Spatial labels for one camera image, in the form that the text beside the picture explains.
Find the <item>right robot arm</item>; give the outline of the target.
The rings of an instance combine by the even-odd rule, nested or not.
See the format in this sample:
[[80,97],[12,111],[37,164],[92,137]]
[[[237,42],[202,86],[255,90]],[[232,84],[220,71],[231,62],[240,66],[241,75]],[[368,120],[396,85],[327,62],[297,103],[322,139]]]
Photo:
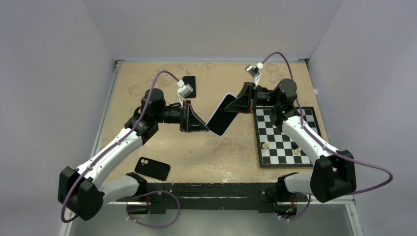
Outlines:
[[277,179],[275,190],[269,196],[278,201],[288,200],[296,193],[315,196],[325,203],[356,191],[356,174],[352,154],[339,151],[325,142],[303,119],[301,109],[294,107],[297,85],[283,79],[273,90],[245,82],[242,90],[225,111],[248,114],[256,105],[270,106],[270,120],[278,131],[291,138],[311,163],[311,175],[290,173]]

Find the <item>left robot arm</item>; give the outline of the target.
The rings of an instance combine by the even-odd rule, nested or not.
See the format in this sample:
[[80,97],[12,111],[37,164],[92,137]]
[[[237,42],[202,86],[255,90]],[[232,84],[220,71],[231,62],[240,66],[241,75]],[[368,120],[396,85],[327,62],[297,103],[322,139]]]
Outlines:
[[127,196],[134,201],[144,199],[147,188],[137,174],[128,173],[114,183],[105,183],[105,179],[121,161],[154,136],[160,123],[179,124],[184,133],[207,131],[208,127],[187,99],[192,92],[193,88],[185,85],[177,90],[179,102],[166,105],[162,90],[147,90],[141,105],[105,148],[75,169],[64,168],[58,188],[61,221],[69,223],[77,217],[90,220],[111,200]]

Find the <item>black smartphone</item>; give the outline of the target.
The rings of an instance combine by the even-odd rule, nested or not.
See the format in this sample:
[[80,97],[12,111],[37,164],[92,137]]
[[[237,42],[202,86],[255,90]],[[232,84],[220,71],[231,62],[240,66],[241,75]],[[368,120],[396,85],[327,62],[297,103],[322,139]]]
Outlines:
[[197,94],[196,94],[196,76],[193,76],[193,75],[184,76],[182,78],[182,80],[184,81],[185,85],[189,89],[192,89],[192,91],[190,91],[185,98],[187,98],[187,99],[196,98],[196,96],[197,96]]

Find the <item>black phone case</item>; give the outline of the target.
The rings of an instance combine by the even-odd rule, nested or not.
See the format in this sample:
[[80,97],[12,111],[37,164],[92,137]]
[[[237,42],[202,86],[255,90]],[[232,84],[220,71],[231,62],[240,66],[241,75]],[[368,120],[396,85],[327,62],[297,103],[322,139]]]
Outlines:
[[169,164],[140,157],[134,171],[150,178],[165,181],[169,175],[171,166]]

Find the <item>phone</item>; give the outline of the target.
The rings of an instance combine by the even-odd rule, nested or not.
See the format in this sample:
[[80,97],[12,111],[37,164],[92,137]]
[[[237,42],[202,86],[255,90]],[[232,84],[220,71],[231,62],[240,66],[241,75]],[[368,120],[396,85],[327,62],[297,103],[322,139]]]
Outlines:
[[224,96],[215,112],[212,114],[207,122],[207,127],[210,132],[217,136],[223,136],[230,125],[237,117],[237,113],[227,112],[225,108],[236,99],[236,96],[228,93]]

